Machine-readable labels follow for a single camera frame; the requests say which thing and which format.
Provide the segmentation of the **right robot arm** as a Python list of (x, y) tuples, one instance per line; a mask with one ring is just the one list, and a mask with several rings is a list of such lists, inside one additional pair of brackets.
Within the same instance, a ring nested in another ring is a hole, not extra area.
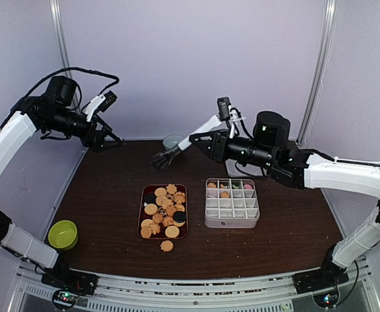
[(377, 198), (371, 215), (327, 251), (315, 280), (328, 287), (356, 258), (380, 242), (380, 162), (331, 157), (316, 149), (288, 147), (289, 120), (271, 111), (259, 112), (252, 138), (231, 137), (227, 130), (201, 127), (189, 140), (219, 163), (232, 159), (264, 170), (267, 177), (294, 189), (334, 189)]

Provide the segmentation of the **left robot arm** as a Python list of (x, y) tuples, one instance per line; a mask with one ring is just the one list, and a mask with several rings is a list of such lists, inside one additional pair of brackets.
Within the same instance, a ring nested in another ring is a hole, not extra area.
[[(38, 131), (43, 134), (44, 140), (51, 137), (52, 131), (62, 133), (66, 140), (77, 137), (84, 147), (94, 152), (121, 145), (121, 139), (99, 117), (99, 113), (116, 101), (116, 95), (106, 88), (86, 105), (83, 112), (76, 112), (70, 105), (79, 89), (74, 80), (54, 76), (42, 95), (28, 95), (16, 103), (10, 116), (0, 126), (0, 180), (6, 177), (27, 192), (37, 189), (33, 184), (40, 179), (32, 174), (40, 159), (20, 149)], [(50, 278), (62, 289), (68, 289), (75, 283), (74, 272), (61, 263), (56, 264), (59, 258), (56, 250), (18, 227), (2, 211), (0, 247), (41, 267), (50, 268)]]

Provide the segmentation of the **white divided cookie tin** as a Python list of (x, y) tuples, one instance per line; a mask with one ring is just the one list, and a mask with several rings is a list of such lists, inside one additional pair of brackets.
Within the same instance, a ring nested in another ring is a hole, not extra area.
[[(216, 188), (208, 188), (215, 183)], [(252, 185), (245, 190), (244, 184)], [(232, 189), (239, 185), (239, 190)], [(206, 181), (205, 226), (209, 228), (252, 229), (260, 217), (260, 205), (254, 181), (250, 179), (215, 179)]]

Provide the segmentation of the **metal food tongs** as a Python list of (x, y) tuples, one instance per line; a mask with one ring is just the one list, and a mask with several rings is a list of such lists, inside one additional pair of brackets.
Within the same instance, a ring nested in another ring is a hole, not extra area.
[(187, 135), (171, 149), (159, 152), (153, 156), (150, 163), (156, 170), (161, 171), (164, 167), (169, 166), (174, 158), (176, 158), (179, 154), (181, 154), (181, 152), (185, 151), (192, 144), (189, 139), (191, 135), (211, 131), (212, 129), (219, 127), (221, 124), (222, 121), (220, 121), (219, 116), (213, 115), (207, 122), (194, 130), (191, 134)]

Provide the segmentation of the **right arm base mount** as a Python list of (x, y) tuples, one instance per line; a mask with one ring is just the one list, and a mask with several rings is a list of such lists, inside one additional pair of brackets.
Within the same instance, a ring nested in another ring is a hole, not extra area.
[(297, 294), (309, 293), (336, 287), (349, 281), (344, 268), (336, 265), (322, 266), (319, 269), (296, 273), (292, 276)]

